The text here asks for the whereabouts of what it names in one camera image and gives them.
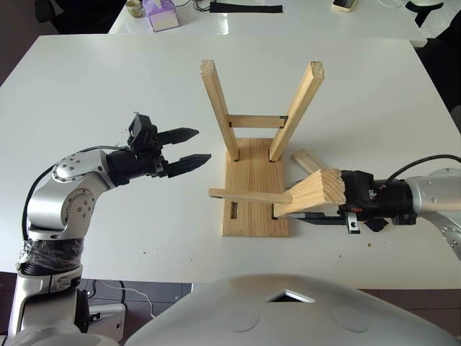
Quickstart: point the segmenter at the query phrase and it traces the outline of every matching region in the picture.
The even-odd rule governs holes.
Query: wooden leg
[[[291,195],[282,193],[268,192],[249,192],[249,191],[230,191],[224,189],[209,189],[208,195],[212,198],[226,198],[233,202],[249,201],[268,204],[290,204],[292,202]]]
[[[284,128],[277,131],[269,147],[269,159],[271,161],[278,161],[280,159],[283,149],[287,146],[290,137],[295,132],[297,124],[300,122],[315,93],[322,84],[324,76],[325,73],[321,62],[309,63],[288,109],[288,120]]]
[[[203,84],[210,98],[211,106],[215,112],[215,117],[223,134],[224,143],[228,149],[232,160],[238,160],[238,146],[236,135],[228,122],[228,108],[225,104],[223,90],[219,82],[218,72],[216,71],[213,60],[203,60],[200,66]]]
[[[342,205],[346,202],[344,191],[339,169],[321,169],[285,192],[291,196],[292,202],[287,205],[274,204],[274,216],[279,218],[309,208]]]
[[[291,156],[291,159],[296,162],[302,169],[307,173],[312,174],[319,169],[324,168],[323,165],[315,157],[306,153],[304,149],[301,149]]]

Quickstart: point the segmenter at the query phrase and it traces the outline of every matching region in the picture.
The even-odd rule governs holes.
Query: black chair
[[[416,52],[461,132],[461,11],[442,34]]]
[[[126,0],[55,0],[63,10],[56,15],[50,0],[35,0],[35,18],[50,21],[60,34],[108,33]]]
[[[444,6],[443,2],[434,4],[434,5],[417,5],[413,3],[412,1],[407,2],[405,5],[407,9],[409,9],[412,12],[417,13],[415,22],[419,27],[422,26],[422,24],[426,20],[429,13],[431,13],[431,11],[434,11],[435,9],[439,9],[442,6]]]

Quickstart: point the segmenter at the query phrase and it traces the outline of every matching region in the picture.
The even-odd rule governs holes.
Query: smartphone
[[[350,12],[356,0],[334,0],[331,7],[339,11]]]

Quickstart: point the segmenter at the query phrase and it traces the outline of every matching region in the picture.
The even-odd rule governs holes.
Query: tissue box
[[[179,26],[176,7],[172,0],[144,0],[143,6],[153,31],[162,31]]]

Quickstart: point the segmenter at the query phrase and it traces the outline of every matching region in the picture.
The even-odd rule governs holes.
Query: wood grain
[[[284,128],[277,131],[274,140],[269,148],[269,159],[277,161],[280,159],[283,149],[288,144],[297,124],[301,121],[305,111],[309,107],[318,88],[325,78],[323,65],[320,61],[311,61],[305,70],[303,79],[296,90],[295,97],[287,111],[287,122]]]
[[[274,204],[274,216],[282,217],[314,207],[342,205],[346,202],[344,189],[339,169],[321,169],[285,192],[291,195],[292,202],[288,205]]]
[[[273,115],[229,115],[232,128],[283,128],[285,119]]]
[[[239,161],[230,155],[225,159],[225,188],[230,191],[284,193],[282,160],[269,161],[270,138],[239,138]],[[238,202],[236,215],[231,200],[224,201],[223,236],[288,236],[284,218],[272,218],[272,205],[256,202]]]
[[[218,72],[216,71],[215,62],[213,60],[202,60],[200,65],[200,75],[202,76],[203,84],[210,98],[213,112],[215,113],[219,129],[223,134],[223,139],[228,153],[232,160],[238,160],[238,146],[236,135],[228,122],[228,108],[225,104],[223,89],[219,82]]]
[[[273,204],[273,203],[290,204],[292,202],[291,195],[286,195],[282,193],[209,189],[208,195],[212,198],[225,198],[233,202],[249,201],[249,202],[260,202],[260,203],[268,203],[268,204]]]
[[[312,174],[324,166],[312,155],[308,154],[304,149],[295,152],[291,159],[296,162],[307,173]]]

